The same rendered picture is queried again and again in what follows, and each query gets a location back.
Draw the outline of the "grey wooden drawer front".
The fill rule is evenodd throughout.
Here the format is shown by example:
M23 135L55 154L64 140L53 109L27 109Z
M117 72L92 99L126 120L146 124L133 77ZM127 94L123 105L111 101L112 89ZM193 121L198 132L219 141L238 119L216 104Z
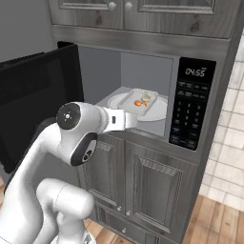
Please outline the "grey wooden drawer front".
M96 215L99 224L123 236L134 244L176 244L165 237L160 237L132 224L125 218L106 212L101 207L96 208Z

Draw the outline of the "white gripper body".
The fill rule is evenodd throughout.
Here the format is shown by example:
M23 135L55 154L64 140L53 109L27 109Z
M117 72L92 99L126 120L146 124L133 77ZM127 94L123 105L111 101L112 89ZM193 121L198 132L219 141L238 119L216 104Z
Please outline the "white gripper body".
M137 127L137 115L134 113L126 112L125 113L125 128L131 129Z

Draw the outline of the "black microwave door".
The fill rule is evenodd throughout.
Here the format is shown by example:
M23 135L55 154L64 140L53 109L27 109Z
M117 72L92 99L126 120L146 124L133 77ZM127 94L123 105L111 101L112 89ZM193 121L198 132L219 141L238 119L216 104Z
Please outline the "black microwave door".
M0 165L11 173L38 125L59 108L82 101L78 46L60 42L54 51L0 62Z

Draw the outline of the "grey wooden cupboard door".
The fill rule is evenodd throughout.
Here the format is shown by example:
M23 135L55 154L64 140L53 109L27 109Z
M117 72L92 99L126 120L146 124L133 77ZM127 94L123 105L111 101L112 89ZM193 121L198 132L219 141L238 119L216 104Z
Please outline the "grey wooden cupboard door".
M125 163L128 217L155 232L171 234L187 213L196 166L131 142L125 146Z
M78 168L81 187L90 192L96 205L119 214L125 212L125 141L113 133L98 136L95 153Z
M109 10L114 2L116 8ZM122 30L123 0L49 0L54 25Z
M130 11L125 4L132 3ZM226 39L244 0L124 0L124 29Z

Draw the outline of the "clear tupperware container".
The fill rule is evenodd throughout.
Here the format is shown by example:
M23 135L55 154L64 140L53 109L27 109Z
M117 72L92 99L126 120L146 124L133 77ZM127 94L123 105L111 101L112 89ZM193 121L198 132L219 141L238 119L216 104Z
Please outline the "clear tupperware container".
M141 99L141 94L142 92L149 92L152 96L152 99L150 101L146 101L147 102L147 107L145 107L144 105L137 107L134 105L134 101L135 100L142 100ZM126 112L131 112L131 113L135 113L139 116L143 116L147 113L147 111L152 107L152 105L154 104L154 102L157 100L158 97L158 93L156 91L147 91L147 90L142 90L142 89L132 89L128 95L123 98L119 104L118 104L118 108L122 109Z

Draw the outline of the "black microwave oven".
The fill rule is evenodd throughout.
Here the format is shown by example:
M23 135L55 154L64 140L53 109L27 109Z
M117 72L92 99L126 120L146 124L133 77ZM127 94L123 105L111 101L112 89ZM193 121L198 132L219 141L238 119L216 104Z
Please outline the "black microwave oven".
M168 101L165 119L138 120L136 128L115 131L114 136L158 138L194 151L187 147L187 142L199 144L214 79L213 60L81 46L78 53L82 102L109 109L110 98L132 89L154 91Z

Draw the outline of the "white round turntable plate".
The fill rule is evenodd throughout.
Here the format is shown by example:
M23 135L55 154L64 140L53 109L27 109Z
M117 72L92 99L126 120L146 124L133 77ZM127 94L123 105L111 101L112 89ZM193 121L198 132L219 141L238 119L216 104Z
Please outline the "white round turntable plate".
M108 101L108 107L110 109L116 109L119 102L125 98L128 94L126 92L114 95ZM152 107L144 116L138 116L137 119L142 122L159 121L166 118L168 101L159 96Z

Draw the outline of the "grey wooden cupboard frame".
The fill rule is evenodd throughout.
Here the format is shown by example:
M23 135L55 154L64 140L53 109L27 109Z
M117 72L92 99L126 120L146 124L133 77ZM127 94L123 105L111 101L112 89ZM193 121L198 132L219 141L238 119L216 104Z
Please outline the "grey wooden cupboard frame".
M199 144L194 151L170 144L165 140L148 137L141 139L137 136L117 137L127 142L154 150L171 157L186 161L196 166L196 173L191 180L191 200L185 207L187 213L181 217L182 223L175 224L171 234L160 231L155 232L142 226L126 216L126 163L125 163L125 212L117 213L107 207L96 205L92 213L92 219L98 223L96 208L101 207L106 212L125 218L146 231L165 237L176 244L183 244L184 235L190 222L193 206L196 201L201 181L204 175L208 157L214 140L214 134L224 101L225 92L231 76L234 59L238 50L239 41L244 30L244 2L236 15L231 36L226 39L197 37L188 35L162 34L152 32L141 32L124 29L124 7L123 29L109 30L84 28L74 26L52 25L53 37L58 41L74 43L81 47L91 47L108 50L125 50L145 52L152 54L168 54L187 56L196 59L213 60L216 63L213 75L212 88L209 94L208 105L199 137Z

